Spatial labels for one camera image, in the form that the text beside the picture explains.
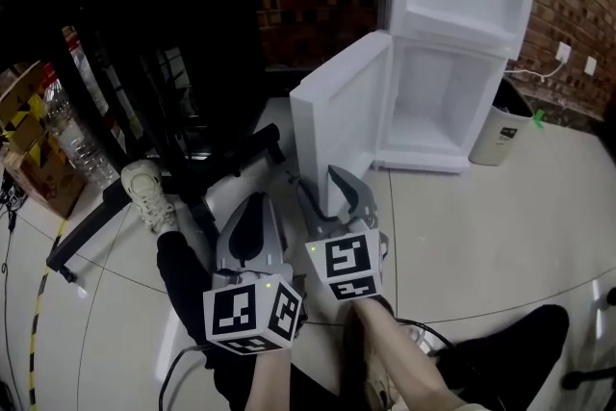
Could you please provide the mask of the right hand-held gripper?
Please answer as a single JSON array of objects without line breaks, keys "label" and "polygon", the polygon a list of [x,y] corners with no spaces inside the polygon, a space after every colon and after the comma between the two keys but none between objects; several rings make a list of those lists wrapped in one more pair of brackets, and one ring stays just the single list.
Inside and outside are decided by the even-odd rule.
[{"label": "right hand-held gripper", "polygon": [[309,241],[305,248],[319,281],[339,301],[382,294],[383,261],[389,238],[378,227],[371,188],[342,167],[328,166],[328,174],[349,206],[349,220],[327,217],[321,210],[316,186],[307,178],[291,176]]}]

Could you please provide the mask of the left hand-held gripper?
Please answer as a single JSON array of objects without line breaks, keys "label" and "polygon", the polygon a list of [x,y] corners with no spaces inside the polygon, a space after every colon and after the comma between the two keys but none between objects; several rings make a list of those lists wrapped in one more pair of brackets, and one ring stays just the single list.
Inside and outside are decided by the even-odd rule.
[{"label": "left hand-held gripper", "polygon": [[267,193],[253,193],[235,209],[218,237],[212,289],[203,295],[208,342],[238,355],[292,347],[304,322],[304,276],[285,263],[287,248]]}]

